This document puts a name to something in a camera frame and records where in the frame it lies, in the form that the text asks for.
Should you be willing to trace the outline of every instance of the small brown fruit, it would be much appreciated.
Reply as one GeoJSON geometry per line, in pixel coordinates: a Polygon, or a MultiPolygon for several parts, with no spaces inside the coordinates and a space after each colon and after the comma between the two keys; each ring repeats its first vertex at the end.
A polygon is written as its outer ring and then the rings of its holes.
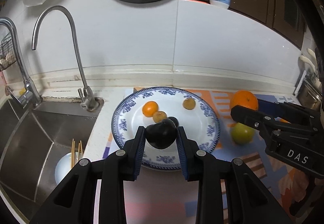
{"type": "Polygon", "coordinates": [[[158,123],[166,118],[166,113],[164,111],[157,111],[153,114],[153,121],[158,123]]]}
{"type": "Polygon", "coordinates": [[[196,106],[196,102],[193,98],[188,98],[183,101],[182,105],[187,110],[193,110],[196,106]]]}

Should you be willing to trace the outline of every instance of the stainless steel sink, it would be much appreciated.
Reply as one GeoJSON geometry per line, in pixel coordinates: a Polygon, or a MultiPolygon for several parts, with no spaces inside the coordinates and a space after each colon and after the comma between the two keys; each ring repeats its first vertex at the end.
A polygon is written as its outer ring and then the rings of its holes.
{"type": "Polygon", "coordinates": [[[55,167],[71,152],[72,139],[77,144],[82,141],[85,148],[103,101],[93,112],[71,102],[44,101],[37,109],[26,112],[16,108],[14,102],[9,103],[0,110],[0,118],[6,111],[11,120],[1,129],[6,136],[0,137],[0,153],[1,146],[5,146],[0,159],[0,184],[9,202],[30,220],[56,187],[55,167]],[[14,115],[8,105],[13,107],[14,115]]]}

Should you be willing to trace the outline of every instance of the plate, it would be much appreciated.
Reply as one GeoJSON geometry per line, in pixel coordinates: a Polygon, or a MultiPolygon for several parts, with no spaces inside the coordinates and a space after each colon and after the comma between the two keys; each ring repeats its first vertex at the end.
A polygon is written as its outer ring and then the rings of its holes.
{"type": "MultiPolygon", "coordinates": [[[[78,162],[78,153],[76,153],[75,158],[78,162]]],[[[71,153],[66,154],[63,156],[55,167],[55,182],[59,184],[62,179],[67,175],[67,173],[71,170],[71,153]]]]}
{"type": "MultiPolygon", "coordinates": [[[[145,117],[142,107],[148,101],[155,101],[159,110],[167,116],[174,116],[183,126],[187,138],[197,142],[199,149],[214,150],[220,135],[220,124],[214,110],[202,98],[186,90],[172,87],[153,87],[140,90],[125,98],[116,108],[111,121],[112,134],[119,146],[123,148],[127,140],[133,139],[138,126],[153,124],[152,118],[145,117]],[[186,98],[193,98],[196,107],[187,110],[182,106],[186,98]]],[[[145,144],[143,165],[160,170],[181,169],[177,145],[174,142],[164,150],[145,144]]]]}

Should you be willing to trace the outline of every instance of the black fruit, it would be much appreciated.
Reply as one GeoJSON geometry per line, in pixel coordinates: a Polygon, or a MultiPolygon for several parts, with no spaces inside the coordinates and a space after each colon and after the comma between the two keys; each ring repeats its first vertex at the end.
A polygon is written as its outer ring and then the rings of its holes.
{"type": "Polygon", "coordinates": [[[156,149],[168,148],[176,140],[178,135],[176,124],[179,125],[179,123],[176,118],[170,118],[165,118],[146,127],[145,138],[156,149]]]}

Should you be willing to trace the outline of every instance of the dish rack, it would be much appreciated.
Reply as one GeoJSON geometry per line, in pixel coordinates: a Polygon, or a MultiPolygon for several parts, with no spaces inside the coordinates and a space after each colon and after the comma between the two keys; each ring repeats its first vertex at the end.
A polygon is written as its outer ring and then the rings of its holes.
{"type": "Polygon", "coordinates": [[[0,47],[0,71],[10,67],[17,61],[10,34],[7,34],[1,41],[0,47]]]}

